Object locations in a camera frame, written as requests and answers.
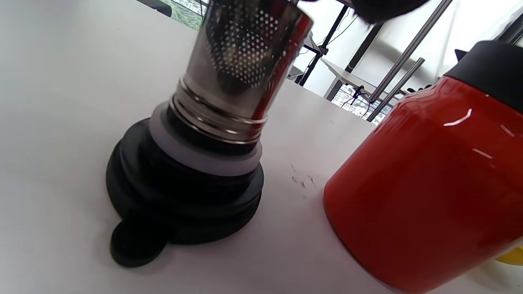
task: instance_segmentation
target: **white tabletop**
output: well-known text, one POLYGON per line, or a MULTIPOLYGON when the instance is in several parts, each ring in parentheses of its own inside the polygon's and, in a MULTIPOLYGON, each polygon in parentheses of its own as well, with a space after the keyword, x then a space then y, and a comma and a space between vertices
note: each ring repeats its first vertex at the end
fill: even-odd
MULTIPOLYGON (((2 293, 389 293, 347 254, 321 198, 373 125, 292 82, 263 132, 253 220, 141 268, 114 263, 107 160, 172 94, 195 36, 133 0, 0 0, 2 293)), ((435 293, 491 288, 462 277, 435 293)))

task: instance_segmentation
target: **yellow object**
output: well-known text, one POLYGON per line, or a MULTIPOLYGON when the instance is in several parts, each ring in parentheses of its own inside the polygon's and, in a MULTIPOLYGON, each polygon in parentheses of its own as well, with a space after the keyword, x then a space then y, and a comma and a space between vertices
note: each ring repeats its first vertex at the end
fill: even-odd
POLYGON ((523 266, 523 246, 515 248, 509 253, 496 258, 496 260, 506 264, 523 266))

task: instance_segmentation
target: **trees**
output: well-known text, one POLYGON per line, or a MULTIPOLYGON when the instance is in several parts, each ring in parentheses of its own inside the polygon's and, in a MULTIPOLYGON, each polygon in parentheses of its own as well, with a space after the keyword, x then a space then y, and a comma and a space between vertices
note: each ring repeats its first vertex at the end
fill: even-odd
POLYGON ((173 10, 172 19, 193 30, 200 29, 202 19, 199 14, 172 0, 162 0, 162 2, 169 5, 173 10))

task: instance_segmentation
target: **red thermos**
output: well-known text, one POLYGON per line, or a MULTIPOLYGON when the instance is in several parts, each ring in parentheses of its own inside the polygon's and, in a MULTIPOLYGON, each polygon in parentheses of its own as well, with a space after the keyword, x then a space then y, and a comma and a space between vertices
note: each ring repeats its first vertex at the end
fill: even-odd
POLYGON ((523 49, 479 42, 400 101, 325 187, 327 216, 371 274, 425 293, 523 236, 523 49))

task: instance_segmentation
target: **gray silicone ring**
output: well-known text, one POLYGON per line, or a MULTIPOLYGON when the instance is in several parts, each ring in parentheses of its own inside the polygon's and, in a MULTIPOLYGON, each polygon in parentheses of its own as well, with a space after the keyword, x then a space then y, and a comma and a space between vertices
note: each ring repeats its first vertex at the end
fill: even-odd
POLYGON ((201 149, 183 139, 167 123, 166 101, 154 109, 149 120, 149 130, 153 140, 177 162, 197 171, 217 176, 241 176, 252 172, 262 156, 262 144, 245 155, 226 156, 201 149))

